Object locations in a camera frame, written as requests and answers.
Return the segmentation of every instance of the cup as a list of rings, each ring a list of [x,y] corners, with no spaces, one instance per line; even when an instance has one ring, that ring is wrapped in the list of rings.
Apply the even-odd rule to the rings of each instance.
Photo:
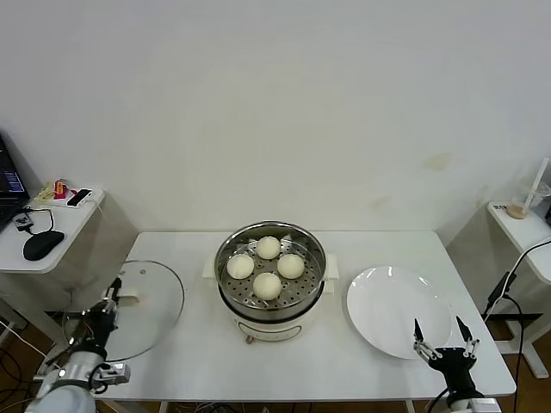
[[[529,197],[532,187],[529,182],[522,181],[515,191],[511,204],[507,207],[507,213],[514,219],[524,219],[528,215],[528,210],[523,213],[524,204]],[[534,192],[534,197],[528,205],[528,208],[534,208],[540,205],[543,198],[551,195],[551,188],[547,183],[540,182]]]

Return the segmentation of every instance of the floor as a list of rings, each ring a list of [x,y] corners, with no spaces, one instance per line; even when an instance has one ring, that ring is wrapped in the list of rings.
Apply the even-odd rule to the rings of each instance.
[[[504,340],[510,338],[505,323],[503,322],[490,322],[489,328],[496,339]],[[21,335],[44,352],[48,351],[51,346],[49,339],[32,325],[29,325],[23,330]],[[551,369],[551,333],[546,334],[538,340],[535,343],[535,347],[543,358],[544,363]],[[15,378],[19,377],[17,366],[5,352],[8,352],[17,360],[21,366],[22,379],[26,381],[32,380],[34,372],[41,363],[41,358],[31,348],[17,340],[14,336],[10,336],[0,348],[0,413],[19,413],[24,411],[22,408],[28,404],[28,402],[22,404],[21,401],[31,398],[37,392],[39,386],[36,384],[21,384],[19,388],[16,389],[17,381],[6,373],[2,365],[4,365],[5,369]],[[510,370],[514,372],[517,357],[515,355],[508,355],[505,357],[505,361]],[[519,388],[518,413],[543,411],[544,408],[551,404],[551,379],[535,379],[524,360],[521,361]],[[18,402],[20,403],[8,408],[11,404]],[[417,413],[423,412],[426,404],[427,401],[416,401],[415,408]],[[513,412],[512,396],[499,399],[499,404],[504,413]],[[151,412],[158,411],[158,403],[143,403],[143,405]],[[220,406],[218,408],[216,408],[216,405],[211,405],[202,409],[201,412],[243,413],[245,411],[245,413],[261,413],[264,406],[266,406],[271,413],[406,413],[406,407],[402,402],[229,404],[226,407]],[[112,412],[112,410],[102,402],[97,403],[97,408],[102,413]],[[172,403],[170,404],[169,411],[173,413],[192,413],[195,409],[195,404]]]

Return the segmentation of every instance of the black mouse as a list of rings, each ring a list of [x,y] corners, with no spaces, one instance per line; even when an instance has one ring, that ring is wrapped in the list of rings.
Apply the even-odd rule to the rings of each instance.
[[[23,256],[29,261],[38,261],[47,256],[65,234],[59,231],[44,231],[33,235],[23,245]]]

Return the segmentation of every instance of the white wall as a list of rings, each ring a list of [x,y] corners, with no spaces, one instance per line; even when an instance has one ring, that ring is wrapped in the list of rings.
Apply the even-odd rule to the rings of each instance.
[[[7,1],[0,125],[141,231],[449,243],[551,152],[549,4]]]

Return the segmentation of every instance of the laptop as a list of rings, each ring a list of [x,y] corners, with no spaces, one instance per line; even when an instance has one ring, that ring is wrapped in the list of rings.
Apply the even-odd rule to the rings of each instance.
[[[0,231],[28,199],[28,192],[0,136]]]

